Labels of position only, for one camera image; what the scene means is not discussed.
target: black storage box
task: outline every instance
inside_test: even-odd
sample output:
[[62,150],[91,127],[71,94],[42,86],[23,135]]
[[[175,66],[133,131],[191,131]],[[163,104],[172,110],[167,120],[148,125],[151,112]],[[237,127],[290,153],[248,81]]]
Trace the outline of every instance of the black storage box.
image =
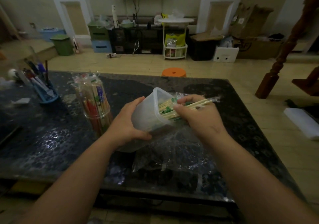
[[190,37],[187,40],[187,54],[194,61],[211,60],[214,56],[219,41],[196,41]]

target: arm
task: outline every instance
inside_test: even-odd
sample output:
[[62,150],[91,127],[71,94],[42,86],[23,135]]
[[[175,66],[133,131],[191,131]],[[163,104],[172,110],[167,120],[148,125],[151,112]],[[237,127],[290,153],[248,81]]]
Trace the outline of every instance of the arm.
[[134,138],[150,140],[134,129],[131,116],[144,97],[126,104],[106,133],[95,141],[34,203],[20,224],[86,223],[110,156]]
[[[200,101],[189,95],[177,103]],[[227,133],[216,106],[198,111],[176,105],[201,142],[212,152],[217,167],[249,223],[319,223],[319,217]]]

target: translucent plastic container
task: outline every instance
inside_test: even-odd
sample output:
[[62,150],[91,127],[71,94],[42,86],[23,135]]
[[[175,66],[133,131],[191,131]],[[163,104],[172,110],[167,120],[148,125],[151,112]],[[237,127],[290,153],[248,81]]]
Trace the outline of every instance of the translucent plastic container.
[[[153,93],[146,97],[133,112],[133,126],[138,130],[149,132],[153,136],[152,140],[175,130],[177,124],[163,118],[159,113],[159,105],[171,98],[170,93],[156,87]],[[119,148],[118,151],[132,153],[146,146],[152,140],[135,140]]]

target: cardboard box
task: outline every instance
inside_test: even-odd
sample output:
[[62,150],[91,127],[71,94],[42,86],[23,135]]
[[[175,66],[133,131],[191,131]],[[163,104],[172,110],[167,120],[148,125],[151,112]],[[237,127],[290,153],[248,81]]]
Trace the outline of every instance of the cardboard box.
[[272,8],[258,5],[245,7],[240,3],[229,28],[230,34],[239,39],[257,37],[269,14],[273,11]]
[[283,44],[281,40],[266,41],[265,38],[234,39],[233,41],[233,46],[239,48],[238,59],[277,58]]

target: right hand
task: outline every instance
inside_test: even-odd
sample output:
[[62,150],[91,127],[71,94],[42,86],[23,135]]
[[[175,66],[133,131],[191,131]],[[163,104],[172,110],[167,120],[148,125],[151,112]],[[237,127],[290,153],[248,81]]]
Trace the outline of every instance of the right hand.
[[196,136],[207,144],[212,140],[216,141],[227,137],[228,133],[214,103],[205,105],[205,107],[198,110],[191,110],[183,106],[186,102],[197,102],[203,99],[205,97],[200,95],[187,95],[177,101],[177,104],[174,105],[174,110],[188,121]]

